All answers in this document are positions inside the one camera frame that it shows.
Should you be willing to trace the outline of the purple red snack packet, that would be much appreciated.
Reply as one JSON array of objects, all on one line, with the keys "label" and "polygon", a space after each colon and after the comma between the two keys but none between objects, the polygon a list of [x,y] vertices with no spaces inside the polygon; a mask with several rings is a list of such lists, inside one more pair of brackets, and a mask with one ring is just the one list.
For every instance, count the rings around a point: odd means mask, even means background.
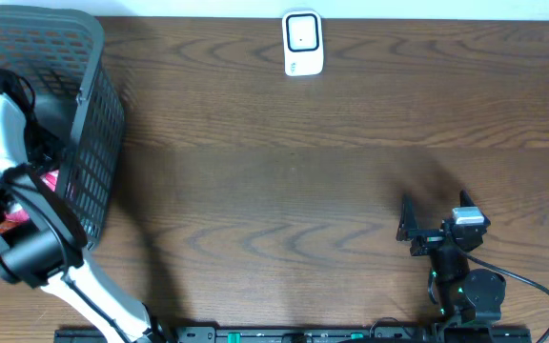
[{"label": "purple red snack packet", "polygon": [[[59,170],[54,170],[42,174],[40,178],[42,182],[45,183],[47,187],[54,192],[58,175]],[[2,222],[0,222],[0,233],[8,232],[20,226],[21,224],[28,222],[29,219],[29,215],[20,205],[12,205],[8,211],[4,212],[4,219]]]}]

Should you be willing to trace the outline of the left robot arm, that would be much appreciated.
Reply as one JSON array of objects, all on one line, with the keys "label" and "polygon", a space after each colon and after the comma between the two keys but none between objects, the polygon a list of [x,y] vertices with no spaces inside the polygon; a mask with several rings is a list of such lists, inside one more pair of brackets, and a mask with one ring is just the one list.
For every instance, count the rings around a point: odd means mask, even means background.
[{"label": "left robot arm", "polygon": [[92,259],[88,236],[44,182],[64,143],[35,115],[30,82],[0,68],[0,277],[53,295],[109,342],[175,342],[177,336]]}]

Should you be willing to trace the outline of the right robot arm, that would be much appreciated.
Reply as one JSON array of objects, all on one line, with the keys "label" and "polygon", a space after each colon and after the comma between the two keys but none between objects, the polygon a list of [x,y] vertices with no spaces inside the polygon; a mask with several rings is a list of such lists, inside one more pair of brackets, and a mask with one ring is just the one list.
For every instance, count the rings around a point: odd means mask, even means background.
[{"label": "right robot arm", "polygon": [[431,271],[428,293],[442,319],[433,325],[436,342],[494,342],[494,323],[501,319],[505,278],[488,269],[471,269],[469,252],[483,243],[490,220],[459,194],[459,205],[437,229],[422,229],[412,200],[402,197],[396,240],[411,243],[410,255],[427,256]]}]

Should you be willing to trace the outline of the grey plastic mesh basket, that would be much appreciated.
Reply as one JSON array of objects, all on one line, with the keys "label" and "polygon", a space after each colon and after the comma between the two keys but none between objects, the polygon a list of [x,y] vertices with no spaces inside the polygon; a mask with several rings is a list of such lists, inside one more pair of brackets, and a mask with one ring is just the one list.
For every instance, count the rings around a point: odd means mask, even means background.
[{"label": "grey plastic mesh basket", "polygon": [[66,145],[56,193],[100,243],[125,114],[101,60],[105,33],[80,10],[0,5],[0,67],[25,77],[39,123]]}]

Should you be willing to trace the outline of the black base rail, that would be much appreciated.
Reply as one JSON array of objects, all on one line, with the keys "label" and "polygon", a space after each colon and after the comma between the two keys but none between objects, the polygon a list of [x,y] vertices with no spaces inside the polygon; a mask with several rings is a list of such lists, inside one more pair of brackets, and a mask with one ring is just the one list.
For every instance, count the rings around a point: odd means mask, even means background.
[{"label": "black base rail", "polygon": [[178,327],[178,343],[336,343],[336,342],[494,342],[529,343],[531,334],[523,328],[449,329],[437,334],[429,328],[403,327],[384,323],[373,329],[248,329],[206,326]]}]

